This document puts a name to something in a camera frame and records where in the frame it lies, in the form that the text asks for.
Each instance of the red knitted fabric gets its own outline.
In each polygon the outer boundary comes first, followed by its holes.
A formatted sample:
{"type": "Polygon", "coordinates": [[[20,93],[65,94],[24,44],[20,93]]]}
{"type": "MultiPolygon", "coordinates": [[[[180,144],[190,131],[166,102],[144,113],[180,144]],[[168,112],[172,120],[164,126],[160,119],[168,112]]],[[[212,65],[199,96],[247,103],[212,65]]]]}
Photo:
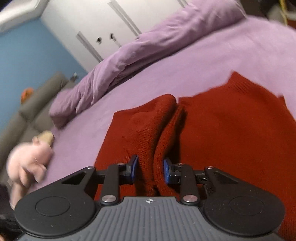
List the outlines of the red knitted fabric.
{"type": "Polygon", "coordinates": [[[96,168],[138,154],[136,185],[121,195],[177,196],[164,182],[164,157],[215,166],[278,196],[286,207],[279,234],[296,240],[296,122],[284,101],[233,73],[227,84],[179,102],[164,95],[115,113],[96,168]]]}

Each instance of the gray ribbed plate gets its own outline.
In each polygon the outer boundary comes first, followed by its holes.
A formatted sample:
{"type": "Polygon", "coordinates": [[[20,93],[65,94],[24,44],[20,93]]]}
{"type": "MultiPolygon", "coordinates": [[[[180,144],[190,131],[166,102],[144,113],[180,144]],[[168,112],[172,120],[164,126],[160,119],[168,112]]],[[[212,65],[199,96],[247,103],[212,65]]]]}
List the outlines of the gray ribbed plate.
{"type": "MultiPolygon", "coordinates": [[[[43,239],[23,235],[21,241],[43,239]]],[[[83,230],[55,241],[280,241],[276,234],[257,238],[231,236],[211,226],[198,208],[178,203],[174,197],[125,197],[104,207],[83,230]]]]}

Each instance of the pink stuffed pig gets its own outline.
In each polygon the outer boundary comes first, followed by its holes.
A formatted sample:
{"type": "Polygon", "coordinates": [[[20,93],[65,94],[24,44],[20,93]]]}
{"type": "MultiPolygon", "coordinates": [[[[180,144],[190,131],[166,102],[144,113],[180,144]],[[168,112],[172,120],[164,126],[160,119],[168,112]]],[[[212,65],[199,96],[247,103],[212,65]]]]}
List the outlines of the pink stuffed pig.
{"type": "Polygon", "coordinates": [[[7,173],[12,184],[10,205],[14,209],[17,202],[28,192],[34,179],[40,182],[46,174],[53,151],[48,141],[34,137],[32,143],[17,145],[9,154],[7,173]]]}

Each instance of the purple duvet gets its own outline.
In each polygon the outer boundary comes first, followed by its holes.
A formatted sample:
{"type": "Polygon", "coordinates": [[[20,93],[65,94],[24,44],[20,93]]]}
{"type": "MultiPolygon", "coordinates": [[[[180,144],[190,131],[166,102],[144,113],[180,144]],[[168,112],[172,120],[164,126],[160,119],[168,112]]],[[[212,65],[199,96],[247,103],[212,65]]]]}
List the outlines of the purple duvet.
{"type": "Polygon", "coordinates": [[[93,165],[114,112],[166,93],[204,92],[232,71],[284,95],[296,117],[295,31],[245,17],[233,0],[194,1],[57,96],[50,109],[55,155],[41,185],[93,165]]]}

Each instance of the gray sofa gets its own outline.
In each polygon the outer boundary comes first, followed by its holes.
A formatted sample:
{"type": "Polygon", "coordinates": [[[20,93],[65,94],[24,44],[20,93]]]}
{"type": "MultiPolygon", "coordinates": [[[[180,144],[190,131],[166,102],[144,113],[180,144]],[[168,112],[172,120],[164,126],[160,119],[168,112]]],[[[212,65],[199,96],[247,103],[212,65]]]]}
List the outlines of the gray sofa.
{"type": "Polygon", "coordinates": [[[75,83],[57,72],[20,106],[0,134],[0,183],[10,191],[6,173],[6,160],[10,151],[21,142],[31,142],[32,138],[53,126],[48,115],[50,105],[57,93],[64,88],[72,88],[75,83]]]}

